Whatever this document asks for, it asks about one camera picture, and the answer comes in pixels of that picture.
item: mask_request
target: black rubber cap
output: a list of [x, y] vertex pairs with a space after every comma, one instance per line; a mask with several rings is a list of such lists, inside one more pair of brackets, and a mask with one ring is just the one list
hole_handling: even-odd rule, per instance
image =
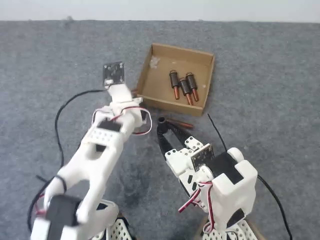
[[180, 86], [181, 86], [182, 93], [184, 96], [187, 94], [191, 94], [191, 89], [190, 89], [189, 84], [185, 78], [180, 79]]
[[161, 116], [158, 118], [158, 130], [162, 134], [165, 134], [168, 132], [167, 119], [164, 116]]
[[170, 81], [171, 81], [171, 87], [178, 87], [179, 86], [179, 78], [178, 73], [174, 70], [170, 71], [169, 73]]
[[191, 72], [188, 72], [186, 74], [185, 79], [189, 83], [191, 89], [198, 89], [195, 76]]

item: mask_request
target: cylindrical object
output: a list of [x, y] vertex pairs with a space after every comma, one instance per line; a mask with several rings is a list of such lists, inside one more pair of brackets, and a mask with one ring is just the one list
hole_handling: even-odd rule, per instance
[[183, 93], [184, 96], [186, 96], [188, 104], [189, 105], [193, 105], [194, 103], [193, 103], [191, 95], [190, 95], [192, 91], [191, 91], [191, 89], [189, 87], [189, 84], [188, 84], [187, 80], [184, 77], [182, 77], [182, 78], [180, 78], [179, 81], [180, 81], [180, 86], [181, 86], [181, 89], [182, 89], [182, 93]]
[[184, 122], [184, 121], [179, 121], [179, 120], [175, 120], [175, 119], [172, 119], [172, 118], [167, 118], [166, 119], [169, 123], [174, 123], [174, 124], [177, 124], [181, 127], [184, 127], [186, 129], [193, 129], [194, 126], [190, 123], [187, 123], [187, 122]]
[[162, 134], [166, 134], [168, 132], [167, 120], [164, 116], [160, 116], [158, 118], [158, 131]]
[[171, 70], [169, 73], [171, 87], [174, 89], [175, 99], [179, 99], [179, 78], [176, 70]]
[[198, 96], [198, 92], [197, 92], [198, 86], [197, 86], [194, 74], [192, 72], [188, 72], [185, 75], [185, 79], [187, 80], [187, 82], [192, 90], [194, 100], [196, 102], [198, 102], [199, 101], [199, 96]]

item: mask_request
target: copper tube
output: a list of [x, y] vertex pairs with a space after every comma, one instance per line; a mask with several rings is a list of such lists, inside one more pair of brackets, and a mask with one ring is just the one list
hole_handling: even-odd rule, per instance
[[192, 102], [191, 95], [189, 93], [187, 93], [185, 96], [186, 96], [186, 99], [188, 100], [188, 104], [193, 105], [194, 103]]
[[186, 122], [183, 122], [183, 121], [178, 121], [178, 120], [175, 120], [175, 119], [172, 119], [172, 118], [167, 118], [166, 120], [168, 122], [170, 122], [170, 123], [177, 124], [177, 125], [179, 125], [181, 127], [184, 127], [186, 129], [193, 129], [194, 128], [194, 126], [192, 124], [190, 124], [190, 123], [186, 123]]
[[195, 89], [195, 88], [192, 89], [192, 95], [193, 95], [193, 97], [194, 97], [194, 100], [195, 100], [196, 102], [198, 102], [198, 101], [199, 101], [199, 96], [198, 96], [197, 89]]
[[174, 89], [175, 99], [179, 99], [179, 87], [175, 86], [173, 89]]

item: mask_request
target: white 3d-printed part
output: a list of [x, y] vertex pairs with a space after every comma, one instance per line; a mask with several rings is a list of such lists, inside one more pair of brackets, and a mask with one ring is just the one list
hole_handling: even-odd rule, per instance
[[[106, 240], [132, 240], [125, 222], [118, 218], [110, 230], [110, 237], [108, 238], [108, 230], [106, 231]], [[104, 231], [94, 236], [91, 240], [103, 239]]]
[[245, 220], [241, 220], [238, 224], [228, 228], [227, 233], [218, 232], [214, 229], [210, 234], [203, 234], [202, 240], [226, 240], [227, 234], [231, 240], [258, 240]]
[[111, 228], [110, 240], [132, 240], [125, 222], [117, 219]]

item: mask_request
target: perforated white bracket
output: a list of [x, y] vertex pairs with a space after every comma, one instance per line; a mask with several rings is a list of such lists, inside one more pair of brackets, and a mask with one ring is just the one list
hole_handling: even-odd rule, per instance
[[191, 162], [190, 155], [192, 153], [193, 151], [186, 148], [180, 151], [172, 149], [165, 153], [166, 163], [176, 177], [179, 177], [188, 168], [188, 162]]
[[193, 151], [202, 148], [204, 145], [195, 139], [193, 136], [189, 137], [187, 140], [185, 140], [184, 144]]
[[102, 146], [108, 146], [111, 141], [118, 142], [121, 138], [121, 134], [115, 131], [92, 127], [83, 138], [84, 143], [93, 143]]
[[202, 240], [226, 240], [227, 234], [231, 240], [258, 240], [246, 220], [239, 221], [227, 231], [214, 229], [210, 234], [203, 234]]
[[118, 218], [110, 229], [106, 229], [106, 232], [100, 232], [91, 238], [91, 240], [102, 240], [104, 233], [106, 235], [106, 240], [132, 240], [125, 221], [121, 218]]
[[120, 218], [115, 221], [110, 231], [109, 240], [132, 240], [125, 221]]

